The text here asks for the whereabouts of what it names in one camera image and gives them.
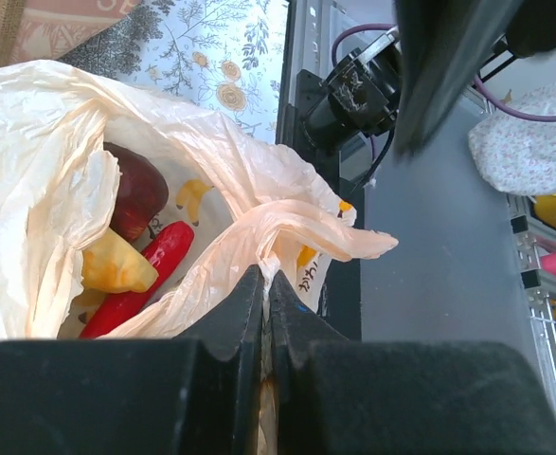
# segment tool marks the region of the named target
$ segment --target red apple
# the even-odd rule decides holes
[[[111,142],[104,142],[103,146],[117,158],[122,173],[110,228],[126,241],[134,242],[166,206],[168,185],[146,157]]]

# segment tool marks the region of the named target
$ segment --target yellow bell pepper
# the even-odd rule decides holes
[[[98,291],[97,289],[84,289],[81,294],[74,297],[71,301],[71,307],[78,306],[80,308],[90,308],[100,306],[107,297],[106,292]]]
[[[103,292],[145,292],[157,271],[138,251],[111,229],[83,251],[83,286]]]

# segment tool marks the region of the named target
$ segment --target cable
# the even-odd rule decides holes
[[[517,57],[515,57],[514,55],[511,55],[505,62],[503,62],[502,64],[497,66],[495,69],[493,69],[490,73],[488,73],[483,78],[479,74],[478,74],[478,76],[480,77],[482,82],[486,83],[487,81],[492,79],[494,76],[496,76],[498,73],[500,73],[502,70],[504,70],[507,66],[509,66],[510,64],[515,62],[516,60],[517,60]]]
[[[339,45],[343,42],[345,38],[348,38],[351,35],[354,35],[355,33],[361,33],[363,31],[386,31],[393,27],[394,26],[392,24],[363,24],[361,26],[348,28],[343,33],[338,35],[334,40],[334,43],[332,43],[332,51],[331,51],[332,66],[336,66],[336,64],[338,63],[336,59],[336,50],[338,49]]]
[[[355,184],[353,190],[351,190],[350,195],[348,197],[351,197],[351,195],[354,194],[358,188],[363,188],[370,181],[370,179],[378,169],[379,165],[385,158],[385,155],[387,155],[387,151],[389,150],[389,147],[391,147],[391,142],[393,142],[393,137],[395,137],[395,129],[392,128],[389,130],[387,140],[385,141],[385,145],[383,146],[383,149],[381,149],[381,152],[376,157],[376,159],[372,161],[372,164],[370,165],[370,169],[368,169],[366,173],[362,176],[362,178],[360,178],[360,180],[358,180],[358,182]]]
[[[522,120],[528,120],[528,121],[542,121],[542,122],[548,122],[548,123],[556,121],[556,116],[535,116],[533,114],[527,114],[525,112],[521,112],[521,111],[517,111],[515,109],[512,109],[507,104],[505,104],[503,101],[499,100],[495,95],[490,93],[488,91],[488,89],[486,88],[486,85],[484,85],[484,82],[482,82],[482,80],[478,76],[475,76],[474,82],[475,82],[476,90],[484,98],[486,98],[486,100],[488,100],[489,102],[494,104],[494,107],[503,111],[505,114],[509,114],[510,116],[520,118]]]
[[[338,63],[338,61],[336,60],[336,51],[339,45],[341,44],[341,42],[346,38],[350,37],[355,33],[361,33],[363,31],[386,31],[393,27],[395,27],[393,24],[364,24],[361,26],[356,26],[345,30],[340,35],[338,35],[334,40],[334,43],[332,43],[332,51],[331,51],[332,65],[336,66],[336,64]],[[478,76],[474,78],[474,83],[477,92],[479,92],[484,98],[486,98],[486,100],[491,102],[494,105],[494,107],[503,111],[505,114],[509,114],[510,116],[520,118],[522,120],[528,120],[528,121],[541,121],[541,122],[549,122],[549,123],[556,122],[556,116],[535,116],[533,114],[527,114],[525,112],[512,109],[503,101],[499,100],[495,95],[493,95],[488,90],[488,88],[486,88],[486,85],[484,85],[484,82],[482,82],[482,80]]]
[[[372,160],[374,161],[377,156],[376,156],[376,144],[374,143],[374,136],[370,136],[368,139],[370,139],[370,150],[372,152]]]
[[[363,31],[385,31],[393,28],[391,24],[364,24],[361,26],[356,26],[352,28],[348,28],[347,30],[343,31],[340,35],[336,37],[334,43],[332,43],[332,50],[331,50],[331,57],[332,57],[332,66],[336,66],[338,63],[336,58],[336,51],[338,50],[339,45],[345,40],[346,38],[350,37],[355,33],[360,33]],[[372,151],[372,160],[373,163],[378,159],[376,153],[376,144],[374,143],[374,136],[370,136],[370,150]]]

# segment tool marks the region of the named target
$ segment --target black wire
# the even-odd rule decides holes
[[[379,155],[372,162],[370,168],[366,171],[366,173],[362,176],[362,178],[358,180],[358,182],[355,184],[348,198],[351,197],[351,195],[354,194],[358,190],[358,188],[364,187],[370,181],[374,173],[376,173],[376,170],[381,164],[381,161],[383,161],[383,158],[385,158],[385,155],[387,155],[387,151],[389,150],[389,147],[391,147],[391,142],[393,142],[393,137],[395,137],[395,129],[389,130],[389,136],[387,136],[387,141],[385,142],[383,149],[381,149]]]
[[[490,79],[492,79],[494,76],[496,76],[498,73],[500,73],[502,70],[504,70],[507,66],[509,66],[510,64],[515,62],[516,60],[517,60],[517,57],[515,57],[514,55],[510,56],[505,62],[503,62],[502,64],[497,66],[490,73],[488,73],[486,76],[484,76],[483,78],[480,78],[480,79],[482,80],[482,82],[489,81]]]

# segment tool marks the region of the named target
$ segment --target floral tablecloth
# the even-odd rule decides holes
[[[143,0],[62,61],[224,111],[250,136],[274,142],[287,7],[286,0]]]

